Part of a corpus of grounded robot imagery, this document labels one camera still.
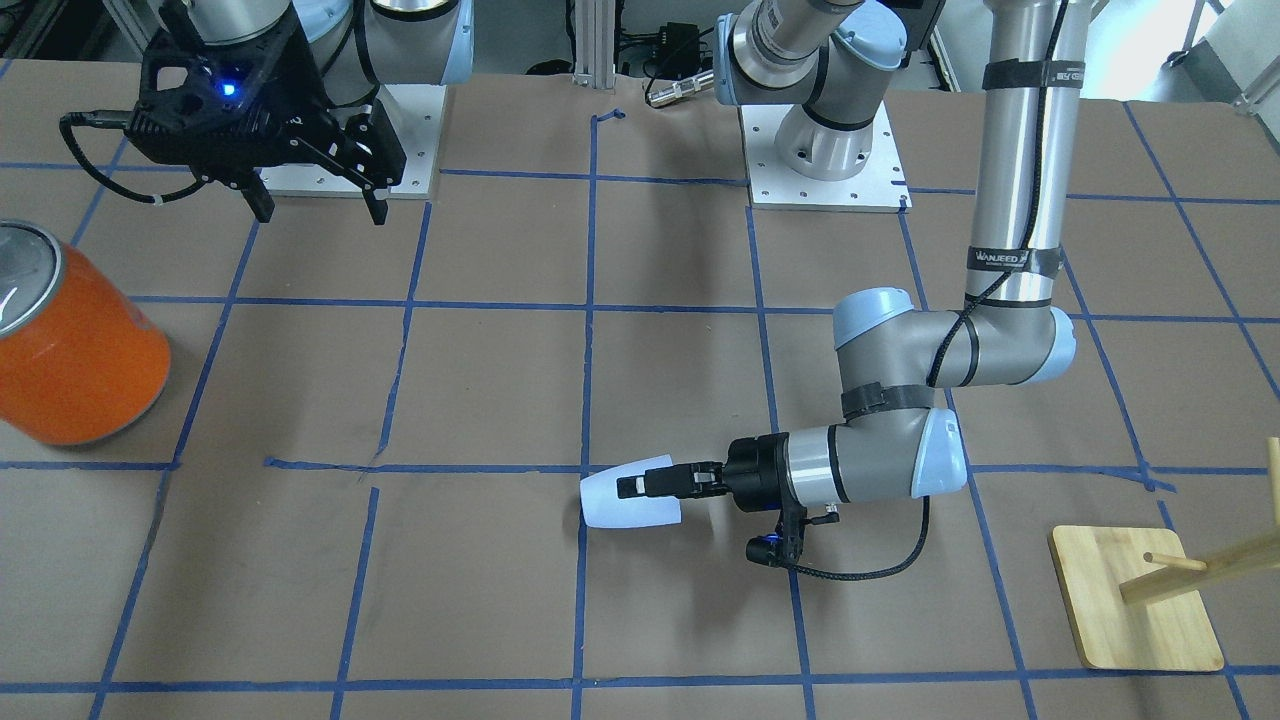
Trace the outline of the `aluminium frame post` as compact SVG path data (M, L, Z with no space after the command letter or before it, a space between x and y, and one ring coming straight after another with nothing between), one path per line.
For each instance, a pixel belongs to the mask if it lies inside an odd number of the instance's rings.
M570 1L573 40L572 81L613 94L616 87L617 1Z

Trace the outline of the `large orange can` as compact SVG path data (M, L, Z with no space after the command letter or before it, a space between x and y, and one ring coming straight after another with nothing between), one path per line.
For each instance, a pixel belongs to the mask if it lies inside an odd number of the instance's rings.
M166 336L78 249L17 219L1 231L1 415L29 438L88 445L161 396Z

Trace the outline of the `wooden cup stand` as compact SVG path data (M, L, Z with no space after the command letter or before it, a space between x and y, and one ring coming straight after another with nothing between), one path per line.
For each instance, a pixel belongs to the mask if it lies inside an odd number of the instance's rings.
M1215 673L1225 659L1199 592L1276 568L1279 534L1196 559L1170 529L1060 525L1050 550L1085 667Z

